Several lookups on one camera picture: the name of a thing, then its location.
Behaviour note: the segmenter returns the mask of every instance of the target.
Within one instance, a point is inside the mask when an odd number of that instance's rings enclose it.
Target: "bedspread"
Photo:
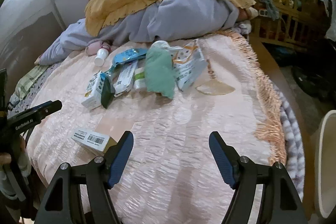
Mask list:
[[[80,165],[94,155],[69,139],[77,127],[94,130],[103,115],[111,126],[131,124],[134,147],[120,182],[110,190],[124,224],[221,223],[233,190],[223,182],[208,145],[209,134],[219,131],[239,154],[260,164],[285,163],[285,141],[280,122],[281,101],[258,66],[247,41],[236,33],[199,39],[219,81],[235,91],[204,95],[195,86],[209,79],[204,71],[184,93],[173,100],[153,93],[130,92],[116,98],[107,110],[88,111],[80,101],[86,85],[99,68],[94,57],[73,52],[46,80],[32,106],[61,100],[62,110],[35,127],[27,145],[31,163],[47,185],[62,162]],[[172,42],[183,46],[190,40]],[[110,54],[148,44],[129,42]],[[85,187],[83,207],[89,210]],[[249,223],[255,223],[260,205],[257,188]]]

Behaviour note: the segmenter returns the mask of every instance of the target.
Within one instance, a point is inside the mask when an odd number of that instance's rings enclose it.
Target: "green plaid fabric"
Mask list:
[[[35,66],[30,72],[23,76],[15,87],[15,94],[23,100],[28,92],[30,87],[36,82],[36,80],[45,72],[48,66]]]

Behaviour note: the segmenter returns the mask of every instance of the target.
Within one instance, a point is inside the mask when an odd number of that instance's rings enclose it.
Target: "barcode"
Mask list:
[[[95,137],[95,136],[93,136],[93,135],[90,135],[90,136],[88,137],[88,140],[89,140],[89,141],[92,141],[92,142],[94,142],[94,143],[102,144],[103,141],[104,141],[104,138],[103,138],[103,139],[100,139],[100,138],[97,138],[97,137]]]
[[[78,134],[78,133],[75,133],[75,136],[76,136],[77,138],[80,138],[81,140],[84,140],[84,138],[85,138],[85,136],[80,135],[80,134]]]

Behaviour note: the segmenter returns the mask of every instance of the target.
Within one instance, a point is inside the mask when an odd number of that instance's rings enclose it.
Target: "plastic bottle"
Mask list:
[[[98,67],[101,67],[102,65],[104,65],[105,59],[109,56],[109,54],[110,54],[110,45],[104,42],[97,52],[97,55],[94,59],[94,64]]]

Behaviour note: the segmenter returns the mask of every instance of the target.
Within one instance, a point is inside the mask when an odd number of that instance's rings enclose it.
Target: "orange fringe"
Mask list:
[[[285,135],[280,121],[280,106],[282,102],[278,93],[274,90],[269,77],[261,70],[256,53],[242,35],[230,30],[216,33],[230,37],[248,61],[255,76],[257,94],[266,115],[266,120],[258,124],[255,135],[258,139],[270,143],[272,151],[268,159],[270,165],[276,161],[286,164]]]

